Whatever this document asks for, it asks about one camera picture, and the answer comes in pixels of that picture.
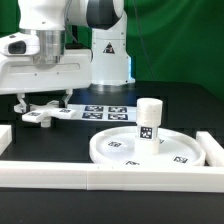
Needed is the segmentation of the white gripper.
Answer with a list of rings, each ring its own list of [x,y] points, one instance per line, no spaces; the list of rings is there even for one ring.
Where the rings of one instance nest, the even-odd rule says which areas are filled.
[[[91,84],[91,52],[66,50],[56,64],[34,64],[32,56],[4,56],[0,53],[0,95],[18,94],[19,113],[27,112],[24,93],[65,90],[60,102],[67,108],[73,89]]]

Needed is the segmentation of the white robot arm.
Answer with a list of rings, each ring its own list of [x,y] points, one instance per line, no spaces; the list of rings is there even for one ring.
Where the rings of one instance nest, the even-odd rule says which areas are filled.
[[[0,38],[0,95],[132,86],[124,0],[18,0],[19,31]]]

